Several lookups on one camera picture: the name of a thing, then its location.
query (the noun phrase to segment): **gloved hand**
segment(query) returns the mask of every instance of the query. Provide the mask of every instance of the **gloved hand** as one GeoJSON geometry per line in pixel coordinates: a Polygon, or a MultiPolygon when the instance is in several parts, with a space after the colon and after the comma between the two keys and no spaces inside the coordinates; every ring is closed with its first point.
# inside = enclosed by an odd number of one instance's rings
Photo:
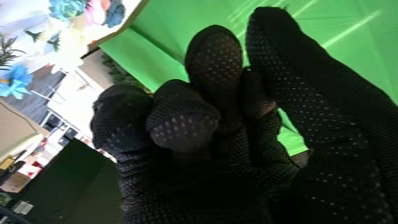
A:
{"type": "Polygon", "coordinates": [[[211,26],[188,48],[191,85],[168,81],[152,99],[132,86],[99,96],[90,127],[93,145],[118,161],[122,223],[273,223],[296,166],[280,144],[282,159],[266,151],[280,128],[273,103],[248,105],[253,117],[239,112],[250,98],[239,79],[251,83],[241,70],[237,40],[211,26]],[[250,138],[244,120],[257,123],[250,138]],[[266,142],[248,147],[260,136],[266,142]]]}
{"type": "Polygon", "coordinates": [[[118,161],[122,223],[394,223],[395,105],[282,9],[251,14],[246,55],[253,72],[211,26],[188,47],[189,85],[168,82],[152,99],[127,86],[99,97],[93,144],[118,161]],[[314,151],[299,171],[273,102],[314,151]]]}
{"type": "Polygon", "coordinates": [[[255,9],[244,44],[250,66],[312,149],[285,212],[299,223],[395,223],[395,105],[282,9],[255,9]]]}

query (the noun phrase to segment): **finger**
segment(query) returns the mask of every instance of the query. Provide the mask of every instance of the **finger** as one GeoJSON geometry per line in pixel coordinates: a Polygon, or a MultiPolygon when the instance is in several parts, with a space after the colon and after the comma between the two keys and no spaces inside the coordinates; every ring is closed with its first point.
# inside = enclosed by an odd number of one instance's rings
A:
{"type": "Polygon", "coordinates": [[[248,162],[248,142],[237,109],[241,46],[230,31],[209,26],[195,35],[184,58],[189,83],[219,111],[212,158],[248,162]]]}
{"type": "Polygon", "coordinates": [[[143,121],[152,100],[143,91],[127,85],[111,86],[93,103],[90,130],[93,146],[116,159],[122,211],[132,208],[132,199],[168,168],[168,153],[154,145],[143,121]]]}
{"type": "Polygon", "coordinates": [[[189,83],[221,115],[218,132],[232,132],[241,121],[237,111],[237,83],[241,74],[241,46],[230,31],[209,26],[193,36],[184,68],[189,83]]]}
{"type": "Polygon", "coordinates": [[[154,93],[145,129],[154,143],[172,150],[177,159],[209,159],[207,145],[218,120],[218,110],[204,102],[189,84],[170,80],[154,93]]]}
{"type": "Polygon", "coordinates": [[[330,58],[280,9],[259,8],[251,14],[246,53],[314,149],[294,184],[303,207],[312,209],[307,215],[314,222],[326,217],[330,223],[349,223],[363,220],[365,213],[363,223],[388,223],[398,218],[398,176],[388,175],[398,170],[398,111],[390,99],[330,58]],[[360,212],[356,205],[367,201],[351,198],[353,194],[371,200],[360,212]]]}
{"type": "Polygon", "coordinates": [[[262,168],[285,165],[282,172],[294,173],[296,165],[289,159],[285,148],[276,140],[282,122],[275,101],[271,100],[267,89],[262,85],[260,74],[250,69],[244,69],[241,75],[239,95],[246,120],[251,165],[262,168]]]}

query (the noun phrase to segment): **wall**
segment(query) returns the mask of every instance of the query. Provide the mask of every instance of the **wall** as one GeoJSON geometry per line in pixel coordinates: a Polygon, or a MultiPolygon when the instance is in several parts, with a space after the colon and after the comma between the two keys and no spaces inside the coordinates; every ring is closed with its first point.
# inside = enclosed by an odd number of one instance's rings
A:
{"type": "Polygon", "coordinates": [[[47,131],[0,100],[0,154],[17,141],[33,133],[47,134],[47,131]]]}
{"type": "Polygon", "coordinates": [[[102,51],[97,50],[84,58],[83,58],[83,65],[79,69],[86,76],[92,78],[102,89],[106,89],[111,83],[111,77],[108,75],[108,67],[102,65],[102,51]]]}

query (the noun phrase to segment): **green screen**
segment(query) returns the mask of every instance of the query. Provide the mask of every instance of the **green screen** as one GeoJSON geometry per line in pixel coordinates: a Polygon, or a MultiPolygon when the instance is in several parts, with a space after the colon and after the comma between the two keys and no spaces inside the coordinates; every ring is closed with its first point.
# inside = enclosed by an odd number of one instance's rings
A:
{"type": "MultiPolygon", "coordinates": [[[[186,46],[205,26],[225,26],[243,45],[248,15],[259,6],[285,7],[330,55],[398,102],[395,0],[148,0],[129,29],[100,45],[148,89],[156,90],[168,79],[186,80],[186,46]]],[[[305,146],[282,117],[278,139],[296,154],[305,146]]]]}

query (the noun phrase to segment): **black glove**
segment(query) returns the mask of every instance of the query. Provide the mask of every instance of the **black glove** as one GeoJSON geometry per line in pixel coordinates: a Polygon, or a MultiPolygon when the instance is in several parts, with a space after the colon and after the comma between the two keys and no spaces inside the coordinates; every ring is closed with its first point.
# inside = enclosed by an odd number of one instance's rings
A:
{"type": "MultiPolygon", "coordinates": [[[[195,89],[173,80],[150,99],[134,87],[113,86],[93,106],[93,144],[118,161],[122,223],[273,223],[296,167],[264,158],[262,143],[248,150],[250,115],[235,97],[241,49],[218,26],[191,40],[186,70],[195,89]]],[[[269,113],[259,113],[266,120],[269,113]]]]}
{"type": "Polygon", "coordinates": [[[331,59],[282,9],[257,8],[250,16],[246,55],[314,151],[291,188],[298,222],[395,223],[394,103],[331,59]]]}

